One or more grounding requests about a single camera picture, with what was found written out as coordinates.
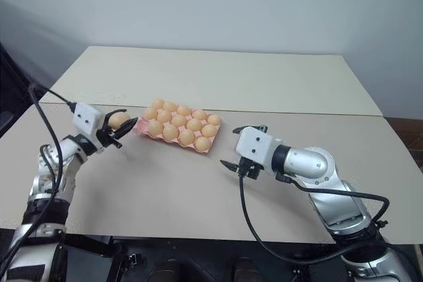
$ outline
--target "black cable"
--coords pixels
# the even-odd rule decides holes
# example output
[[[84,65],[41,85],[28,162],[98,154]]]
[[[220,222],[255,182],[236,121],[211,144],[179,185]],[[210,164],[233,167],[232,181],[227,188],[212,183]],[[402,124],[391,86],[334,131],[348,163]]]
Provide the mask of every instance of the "black cable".
[[[36,220],[31,224],[30,228],[23,234],[23,236],[18,239],[15,244],[13,245],[12,248],[9,249],[9,251],[6,253],[6,255],[3,257],[2,261],[1,261],[1,265],[0,265],[0,278],[2,278],[6,271],[7,268],[9,267],[13,257],[15,256],[15,254],[18,252],[19,248],[24,244],[25,240],[34,232],[34,230],[38,227],[38,225],[41,223],[44,215],[46,214],[48,208],[50,207],[50,205],[52,204],[58,189],[59,189],[59,185],[61,182],[61,177],[63,174],[63,154],[61,152],[60,149],[60,144],[59,144],[59,140],[56,137],[56,134],[54,133],[54,130],[52,128],[52,125],[50,125],[50,122],[48,121],[44,111],[41,109],[41,106],[38,103],[37,97],[35,95],[35,86],[34,85],[30,85],[28,88],[28,92],[29,95],[31,97],[32,102],[34,103],[38,113],[40,114],[43,122],[45,123],[48,131],[50,132],[50,135],[52,136],[54,145],[56,146],[57,152],[58,152],[58,159],[59,159],[59,166],[58,166],[58,175],[57,175],[57,180],[56,180],[56,186],[53,189],[53,192],[45,206],[45,208],[41,211],[41,213],[39,214],[39,216],[36,218]]]
[[[56,187],[56,175],[54,174],[53,168],[51,164],[48,162],[46,155],[44,154],[44,149],[48,147],[48,145],[42,145],[40,147],[40,156],[42,157],[44,163],[46,163],[46,166],[50,172],[50,177],[52,178],[52,189]]]
[[[70,101],[68,101],[66,98],[64,98],[62,95],[60,95],[60,94],[58,94],[58,93],[56,93],[56,92],[54,92],[54,91],[52,91],[52,90],[50,90],[50,89],[48,89],[47,87],[45,87],[45,86],[43,86],[43,85],[41,85],[41,84],[36,84],[36,86],[34,86],[35,88],[37,88],[37,89],[41,89],[41,90],[44,90],[45,92],[49,92],[50,94],[53,94],[54,96],[56,96],[56,97],[58,97],[59,99],[61,99],[62,101],[64,101],[66,104],[70,104],[71,102]]]
[[[75,107],[76,107],[76,102],[70,102],[68,99],[64,98],[62,95],[52,91],[51,89],[39,84],[39,83],[32,83],[30,85],[30,87],[32,87],[32,90],[34,89],[39,89],[39,90],[43,90],[44,92],[49,92],[50,94],[53,94],[54,96],[58,97],[59,99],[61,99],[62,101],[64,101],[69,108],[71,109],[72,112],[75,111]]]
[[[377,212],[377,214],[373,217],[372,221],[376,223],[383,214],[386,212],[386,210],[389,207],[389,199],[386,197],[380,196],[380,195],[374,195],[374,194],[367,194],[367,193],[360,193],[360,192],[349,192],[349,191],[339,191],[339,190],[329,190],[329,189],[322,189],[322,188],[305,188],[298,184],[297,181],[293,180],[292,178],[289,178],[289,182],[295,185],[299,190],[307,193],[322,193],[322,194],[334,194],[334,195],[343,195],[343,196],[350,196],[350,197],[359,197],[359,198],[366,198],[366,199],[372,199],[374,201],[381,201],[383,203],[380,210]]]
[[[402,251],[397,246],[392,245],[392,244],[389,244],[388,242],[385,242],[385,241],[379,241],[379,240],[361,241],[361,242],[357,242],[355,244],[351,244],[348,247],[345,247],[343,249],[340,249],[340,250],[338,250],[336,252],[333,252],[331,254],[328,254],[326,256],[323,256],[323,257],[320,257],[320,258],[314,258],[314,259],[307,259],[307,260],[289,258],[289,257],[281,256],[280,254],[277,254],[275,251],[273,251],[272,249],[270,249],[269,247],[267,247],[267,245],[261,240],[261,238],[259,237],[259,235],[255,231],[254,227],[252,226],[252,223],[251,223],[249,214],[247,212],[247,206],[245,205],[245,193],[244,193],[244,180],[243,180],[243,178],[244,178],[244,176],[239,176],[239,191],[240,191],[240,195],[241,195],[241,205],[242,205],[242,208],[243,208],[243,213],[244,213],[245,221],[247,222],[247,225],[248,225],[248,227],[249,227],[252,235],[257,240],[257,242],[267,252],[269,252],[270,254],[272,254],[273,256],[275,256],[276,258],[278,258],[279,260],[282,260],[282,261],[285,261],[285,262],[289,262],[289,263],[295,264],[295,265],[313,265],[313,264],[319,264],[319,263],[322,263],[322,262],[325,262],[325,261],[329,261],[329,260],[335,259],[335,258],[337,258],[339,256],[342,256],[342,255],[347,254],[347,253],[349,253],[349,252],[351,252],[353,250],[356,250],[358,248],[362,248],[362,247],[365,247],[365,246],[366,247],[371,246],[371,245],[384,246],[386,248],[390,248],[390,249],[398,252],[399,254],[401,254],[410,263],[410,265],[414,268],[414,270],[416,272],[416,276],[418,277],[418,280],[419,281],[422,280],[421,277],[420,277],[419,270],[417,269],[416,265],[411,260],[411,258],[408,256],[408,254],[406,254],[404,251]],[[303,187],[300,186],[296,181],[294,181],[294,180],[292,180],[292,181],[293,181],[292,183],[294,183],[294,185],[295,184],[298,185],[298,188],[300,190],[303,189]],[[373,195],[375,197],[370,198],[369,195],[371,195],[371,194],[358,193],[358,192],[347,192],[347,191],[335,191],[335,192],[330,192],[328,194],[336,194],[336,195],[346,195],[347,193],[348,194],[352,194],[352,195],[356,195],[357,194],[355,197],[362,197],[362,198],[369,198],[369,199],[376,199],[376,197],[377,197],[377,200],[381,200],[381,201],[384,202],[384,204],[389,205],[389,200],[386,197],[382,197],[382,196],[378,196],[378,195]]]
[[[241,194],[241,205],[243,207],[243,212],[244,212],[244,217],[245,217],[245,221],[247,222],[247,225],[250,228],[250,231],[252,233],[252,235],[256,238],[257,242],[270,254],[272,254],[273,256],[277,257],[278,259],[282,260],[282,261],[286,261],[289,262],[291,264],[296,264],[296,265],[313,265],[313,264],[319,264],[321,262],[325,262],[334,258],[337,258],[339,256],[342,256],[343,254],[347,254],[355,249],[358,248],[362,248],[364,246],[369,246],[369,242],[357,242],[355,244],[352,244],[348,247],[345,247],[341,250],[338,250],[336,252],[333,252],[327,256],[323,256],[320,258],[315,258],[315,259],[309,259],[309,260],[304,260],[304,259],[295,259],[295,258],[289,258],[289,257],[285,257],[285,256],[281,256],[279,254],[277,254],[275,251],[273,251],[272,249],[270,249],[269,247],[267,247],[267,245],[265,245],[265,243],[261,240],[261,238],[259,237],[259,235],[257,234],[257,232],[255,231],[254,227],[252,226],[252,223],[250,221],[250,217],[249,214],[247,212],[247,206],[245,205],[245,194],[244,194],[244,181],[243,181],[243,176],[239,177],[239,191]]]

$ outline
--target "pink egg carton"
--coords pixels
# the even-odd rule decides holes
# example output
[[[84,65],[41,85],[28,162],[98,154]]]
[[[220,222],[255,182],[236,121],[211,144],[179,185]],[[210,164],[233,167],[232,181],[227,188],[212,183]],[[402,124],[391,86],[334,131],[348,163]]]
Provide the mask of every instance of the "pink egg carton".
[[[197,109],[191,109],[191,114],[190,114],[190,115],[185,116],[185,118],[186,118],[186,122],[187,122],[187,123],[188,123],[188,121],[189,121],[190,119],[194,118],[194,117],[192,116],[192,114],[193,114],[196,110],[197,110]],[[162,108],[157,109],[157,113],[158,113],[158,114],[160,114],[162,111],[163,111],[163,109],[162,109]],[[202,124],[202,128],[203,128],[205,125],[207,125],[207,124],[208,124],[207,119],[208,119],[211,115],[214,115],[214,114],[211,114],[211,113],[208,113],[208,112],[206,112],[206,114],[207,114],[207,118],[206,118],[206,119],[204,119],[204,120],[200,120],[200,122],[201,122],[201,124]],[[171,123],[170,123],[170,122],[172,121],[172,119],[173,119],[176,115],[178,115],[178,112],[177,112],[177,111],[175,111],[175,112],[171,112],[171,115],[172,115],[171,120],[170,120],[169,122],[165,122],[165,123],[163,123],[164,127],[166,127],[167,125],[171,125]],[[199,150],[197,150],[197,148],[195,147],[195,141],[196,141],[196,140],[197,140],[197,138],[199,138],[199,137],[204,137],[204,136],[202,135],[202,128],[201,128],[200,130],[198,130],[198,131],[193,131],[193,132],[194,132],[194,135],[195,135],[194,142],[192,142],[192,143],[191,143],[191,144],[189,144],[189,145],[183,145],[183,144],[182,144],[182,143],[178,140],[178,138],[175,138],[175,139],[173,139],[173,140],[166,140],[166,139],[163,137],[163,134],[150,135],[150,134],[148,133],[148,124],[149,124],[149,122],[150,122],[151,120],[154,120],[155,118],[152,118],[152,119],[148,120],[147,118],[145,118],[145,117],[144,117],[144,115],[141,115],[141,116],[138,118],[138,121],[137,121],[136,125],[134,126],[133,130],[134,130],[134,131],[135,131],[138,135],[147,135],[148,137],[153,138],[153,139],[162,139],[162,140],[166,141],[167,143],[177,143],[177,144],[178,144],[178,145],[180,145],[181,147],[184,147],[184,148],[191,148],[191,149],[194,149],[195,151],[197,151],[197,152],[199,152],[199,153],[208,153],[208,152],[209,152],[209,150],[211,149],[211,147],[212,147],[212,145],[213,145],[213,141],[214,141],[214,139],[215,139],[215,137],[216,137],[217,133],[219,132],[219,128],[220,128],[220,126],[221,126],[221,123],[220,123],[219,125],[214,125],[214,126],[217,128],[217,132],[216,132],[216,134],[215,134],[213,137],[208,137],[208,139],[210,140],[210,147],[209,147],[208,149],[206,149],[205,151],[199,151]],[[185,124],[185,125],[182,125],[182,126],[180,126],[180,127],[177,127],[177,128],[178,128],[178,130],[179,130],[179,134],[180,134],[182,131],[184,131],[184,130],[188,129],[188,128],[186,127],[186,124]]]

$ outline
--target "egg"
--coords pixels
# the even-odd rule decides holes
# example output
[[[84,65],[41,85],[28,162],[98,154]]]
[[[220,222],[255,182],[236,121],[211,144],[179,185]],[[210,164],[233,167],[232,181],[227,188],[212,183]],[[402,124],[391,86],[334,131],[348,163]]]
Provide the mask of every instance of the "egg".
[[[203,129],[201,129],[201,134],[206,138],[214,137],[216,133],[217,128],[211,124],[205,125]]]
[[[222,119],[219,115],[210,115],[209,118],[207,118],[207,122],[212,125],[220,125],[222,123]]]
[[[189,108],[187,105],[179,105],[176,111],[178,112],[178,114],[183,116],[188,116],[191,114],[191,108]]]
[[[131,119],[130,115],[125,112],[116,112],[112,114],[111,117],[108,119],[108,125],[113,130],[117,130],[120,126],[126,121]]]
[[[205,120],[207,118],[207,113],[204,110],[197,109],[193,114],[192,117],[198,120]]]
[[[176,115],[175,117],[172,118],[171,124],[173,124],[176,127],[180,127],[186,124],[186,118],[183,115]]]
[[[168,112],[175,112],[176,111],[176,104],[174,102],[164,102],[163,109],[167,110]]]
[[[163,124],[157,120],[151,120],[148,123],[148,134],[159,135],[163,132]]]
[[[145,111],[144,111],[144,118],[147,120],[150,119],[155,119],[157,117],[157,110],[154,109],[153,107],[148,107]]]
[[[163,107],[163,104],[165,103],[165,101],[161,98],[156,98],[154,99],[153,103],[151,104],[151,107],[155,108],[155,109],[160,109]]]
[[[176,128],[174,125],[167,125],[163,129],[163,138],[165,138],[165,140],[167,141],[176,139],[178,137],[178,134],[179,134],[179,129]]]
[[[196,149],[199,150],[199,151],[208,150],[211,145],[212,145],[212,143],[210,142],[210,140],[208,138],[199,137],[196,140]]]
[[[201,129],[202,124],[197,118],[192,118],[186,123],[186,127],[195,132]]]
[[[189,129],[185,129],[179,133],[178,139],[181,145],[190,145],[194,142],[195,138],[196,136],[194,135],[194,132]]]
[[[163,110],[157,115],[157,120],[159,120],[161,123],[169,122],[171,119],[172,115],[167,110]]]

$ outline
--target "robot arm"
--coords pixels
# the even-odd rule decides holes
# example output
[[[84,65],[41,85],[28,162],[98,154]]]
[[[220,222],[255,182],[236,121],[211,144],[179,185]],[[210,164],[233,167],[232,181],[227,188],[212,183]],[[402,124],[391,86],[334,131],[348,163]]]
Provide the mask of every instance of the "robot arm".
[[[340,180],[335,161],[326,150],[318,147],[298,149],[287,147],[282,140],[266,134],[267,127],[240,127],[236,152],[239,164],[222,163],[240,177],[257,179],[260,170],[286,181],[287,176],[300,180],[309,189],[354,191]],[[339,246],[359,241],[383,241],[379,228],[358,197],[311,193],[311,201],[321,221]],[[355,281],[411,282],[408,273],[394,251],[383,246],[357,249],[342,259]]]
[[[118,129],[109,127],[108,121],[115,113],[125,111],[116,110],[104,114],[92,106],[76,104],[73,123],[79,134],[75,137],[68,135],[59,143],[63,156],[63,172],[56,196],[41,224],[25,240],[25,244],[14,256],[2,281],[21,279],[56,281],[65,276],[67,266],[67,254],[63,249],[65,222],[75,191],[76,173],[93,153],[101,153],[111,144],[117,148],[122,146],[118,140],[132,129],[137,118],[130,119],[127,115],[123,116],[126,120],[120,123]],[[57,176],[58,150],[54,145],[48,145],[42,149]],[[15,231],[10,248],[21,239],[41,214],[52,196],[54,182],[44,158],[38,155],[38,175],[34,178],[30,190],[22,225]]]

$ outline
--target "table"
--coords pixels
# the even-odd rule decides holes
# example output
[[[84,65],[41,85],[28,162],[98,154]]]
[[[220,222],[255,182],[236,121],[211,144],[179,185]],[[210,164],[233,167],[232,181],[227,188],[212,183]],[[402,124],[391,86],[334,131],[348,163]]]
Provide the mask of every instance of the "table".
[[[90,46],[52,89],[99,105],[160,96],[208,110],[382,115],[340,55]]]
[[[75,133],[66,105],[47,100],[42,106],[57,135]],[[104,112],[116,109],[98,108]],[[126,108],[132,116],[143,112],[139,106]],[[269,134],[288,145],[318,145],[330,151],[340,177],[357,190],[389,197],[391,207],[385,217],[389,225],[383,234],[390,242],[423,242],[423,219],[419,217],[423,177],[383,117],[218,113],[224,122],[208,155],[133,133],[122,139],[121,149],[109,147],[93,155],[77,175],[68,232],[252,240],[241,211],[237,177],[219,159],[238,159],[234,152],[238,137],[231,133],[234,127],[263,123]],[[19,225],[37,172],[38,148],[49,141],[34,107],[0,140],[1,181],[6,184],[0,189],[0,205],[7,206],[0,212],[0,227]],[[262,173],[258,180],[246,181],[246,197],[250,217],[263,240],[332,242],[307,195],[293,186]],[[379,208],[376,202],[365,204],[373,215]]]

